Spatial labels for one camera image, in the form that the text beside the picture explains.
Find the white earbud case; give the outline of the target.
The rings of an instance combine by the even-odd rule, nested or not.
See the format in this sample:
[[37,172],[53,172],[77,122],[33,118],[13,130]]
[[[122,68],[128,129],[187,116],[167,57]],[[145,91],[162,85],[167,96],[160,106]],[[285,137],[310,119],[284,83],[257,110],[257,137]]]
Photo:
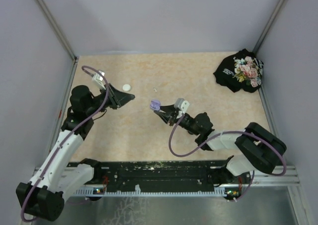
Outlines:
[[123,89],[124,92],[129,92],[132,89],[132,87],[131,87],[130,84],[124,84],[122,86],[122,89]]

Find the purple earbud case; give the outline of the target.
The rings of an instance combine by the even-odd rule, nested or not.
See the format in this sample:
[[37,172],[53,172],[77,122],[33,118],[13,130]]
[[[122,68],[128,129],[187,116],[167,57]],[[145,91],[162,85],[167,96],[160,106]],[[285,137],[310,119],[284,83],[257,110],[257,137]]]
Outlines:
[[159,100],[153,99],[150,102],[150,108],[153,111],[160,111],[160,107],[161,107],[161,102]]

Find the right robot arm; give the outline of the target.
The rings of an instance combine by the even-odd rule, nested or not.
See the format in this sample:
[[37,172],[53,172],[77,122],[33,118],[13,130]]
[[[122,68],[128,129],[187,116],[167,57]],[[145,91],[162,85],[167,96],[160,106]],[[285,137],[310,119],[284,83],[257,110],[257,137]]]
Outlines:
[[[168,148],[175,157],[187,157],[199,149],[208,151],[239,150],[232,155],[222,170],[222,178],[234,183],[241,174],[258,170],[272,176],[283,176],[287,171],[283,158],[287,147],[276,136],[255,122],[249,123],[241,131],[216,131],[206,112],[191,117],[177,106],[150,106],[166,124],[172,126]],[[177,154],[172,149],[172,138],[177,127],[196,135],[197,148],[186,154]]]

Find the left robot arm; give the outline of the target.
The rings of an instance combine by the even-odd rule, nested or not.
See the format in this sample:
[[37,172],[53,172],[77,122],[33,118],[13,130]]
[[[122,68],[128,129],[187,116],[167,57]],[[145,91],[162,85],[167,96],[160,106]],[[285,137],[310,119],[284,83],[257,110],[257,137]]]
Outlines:
[[106,112],[107,108],[121,108],[134,99],[133,94],[119,91],[111,84],[103,85],[98,96],[94,96],[86,85],[72,89],[71,106],[53,149],[33,177],[27,183],[19,183],[16,188],[24,222],[29,222],[25,214],[35,219],[55,221],[77,189],[87,182],[96,184],[103,179],[100,162],[88,158],[69,175],[63,177],[62,174],[90,132],[93,117]]

